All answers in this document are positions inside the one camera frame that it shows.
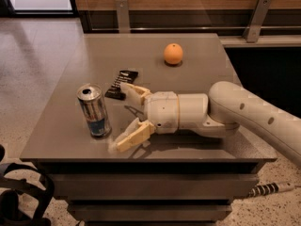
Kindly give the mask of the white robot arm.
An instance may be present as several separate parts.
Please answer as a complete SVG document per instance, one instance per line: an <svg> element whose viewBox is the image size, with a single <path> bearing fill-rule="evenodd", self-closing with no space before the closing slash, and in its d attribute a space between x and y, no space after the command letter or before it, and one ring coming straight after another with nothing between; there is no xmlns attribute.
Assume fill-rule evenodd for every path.
<svg viewBox="0 0 301 226"><path fill-rule="evenodd" d="M120 88L132 103L144 108L145 120L134 119L109 145L112 152L128 151L154 133L189 130L203 137L220 138L244 126L295 165L301 165L301 119L236 84L217 82L208 94L152 93L128 83Z"/></svg>

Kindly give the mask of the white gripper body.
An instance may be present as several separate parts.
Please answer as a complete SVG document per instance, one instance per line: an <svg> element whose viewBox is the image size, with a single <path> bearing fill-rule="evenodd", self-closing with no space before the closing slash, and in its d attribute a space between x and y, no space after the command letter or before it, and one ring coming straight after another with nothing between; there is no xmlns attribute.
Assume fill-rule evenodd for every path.
<svg viewBox="0 0 301 226"><path fill-rule="evenodd" d="M172 91L159 91L144 102L144 115L157 134L173 134L179 127L179 99Z"/></svg>

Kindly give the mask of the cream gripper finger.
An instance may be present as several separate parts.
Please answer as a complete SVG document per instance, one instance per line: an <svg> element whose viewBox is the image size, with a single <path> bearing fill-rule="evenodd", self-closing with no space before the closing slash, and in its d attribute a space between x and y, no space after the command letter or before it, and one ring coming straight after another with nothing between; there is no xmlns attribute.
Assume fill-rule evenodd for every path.
<svg viewBox="0 0 301 226"><path fill-rule="evenodd" d="M147 141L155 132L155 126L148 120L134 119L123 133L108 146L110 153L123 153Z"/></svg>
<svg viewBox="0 0 301 226"><path fill-rule="evenodd" d="M151 95L149 89L125 82L120 83L120 89L134 105L143 105L145 99Z"/></svg>

